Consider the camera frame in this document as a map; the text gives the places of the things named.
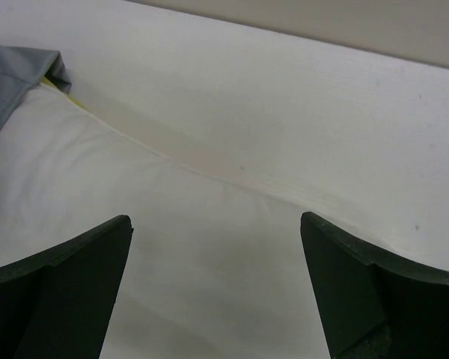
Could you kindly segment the white pillow yellow edge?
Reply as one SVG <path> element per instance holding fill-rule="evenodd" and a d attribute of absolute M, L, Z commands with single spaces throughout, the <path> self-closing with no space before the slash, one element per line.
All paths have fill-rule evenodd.
<path fill-rule="evenodd" d="M 327 358 L 302 213 L 189 171 L 46 85 L 0 131 L 0 266 L 131 218 L 103 358 Z"/>

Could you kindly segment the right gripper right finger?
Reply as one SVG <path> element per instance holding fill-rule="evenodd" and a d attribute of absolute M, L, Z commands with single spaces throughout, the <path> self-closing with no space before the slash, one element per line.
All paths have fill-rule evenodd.
<path fill-rule="evenodd" d="M 302 215 L 300 231 L 331 358 L 449 358 L 449 271 L 312 212 Z"/>

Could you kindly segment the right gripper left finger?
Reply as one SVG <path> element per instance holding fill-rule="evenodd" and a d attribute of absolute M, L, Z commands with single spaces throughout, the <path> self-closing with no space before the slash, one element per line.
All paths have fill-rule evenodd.
<path fill-rule="evenodd" d="M 98 358 L 132 233 L 119 215 L 0 267 L 0 358 Z"/>

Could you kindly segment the grey pillowcase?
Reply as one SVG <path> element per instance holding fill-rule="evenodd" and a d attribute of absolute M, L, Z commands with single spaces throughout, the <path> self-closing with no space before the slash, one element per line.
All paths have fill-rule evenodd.
<path fill-rule="evenodd" d="M 59 51 L 0 44 L 0 131 L 25 94 L 43 78 L 70 92 L 72 82 Z"/>

